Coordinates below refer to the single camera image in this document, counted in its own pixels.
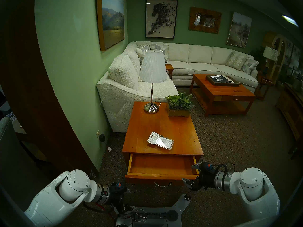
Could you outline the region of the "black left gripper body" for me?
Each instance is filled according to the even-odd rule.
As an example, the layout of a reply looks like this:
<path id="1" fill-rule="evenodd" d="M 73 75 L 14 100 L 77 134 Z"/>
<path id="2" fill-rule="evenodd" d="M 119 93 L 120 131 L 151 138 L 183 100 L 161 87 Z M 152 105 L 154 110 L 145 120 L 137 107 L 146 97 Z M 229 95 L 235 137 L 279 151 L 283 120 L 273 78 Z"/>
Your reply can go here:
<path id="1" fill-rule="evenodd" d="M 125 183 L 117 183 L 114 182 L 109 187 L 109 199 L 108 203 L 112 206 L 112 209 L 117 211 L 118 214 L 124 214 L 128 211 L 131 211 L 132 208 L 130 205 L 123 204 L 124 201 L 124 191 L 127 189 L 127 186 Z"/>

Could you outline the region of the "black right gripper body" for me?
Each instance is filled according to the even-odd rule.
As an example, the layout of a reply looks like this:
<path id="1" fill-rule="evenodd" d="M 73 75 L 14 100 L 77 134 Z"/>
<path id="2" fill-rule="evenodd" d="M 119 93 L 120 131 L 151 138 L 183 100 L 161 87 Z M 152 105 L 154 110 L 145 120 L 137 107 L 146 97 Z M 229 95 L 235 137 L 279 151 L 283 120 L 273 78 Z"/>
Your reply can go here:
<path id="1" fill-rule="evenodd" d="M 199 170 L 199 176 L 196 177 L 195 180 L 193 180 L 193 188 L 191 190 L 199 191 L 202 187 L 204 187 L 205 190 L 207 190 L 208 188 L 216 189 L 214 181 L 216 171 L 213 168 L 213 165 L 208 162 L 201 162 L 198 164 L 201 164 L 201 169 Z"/>

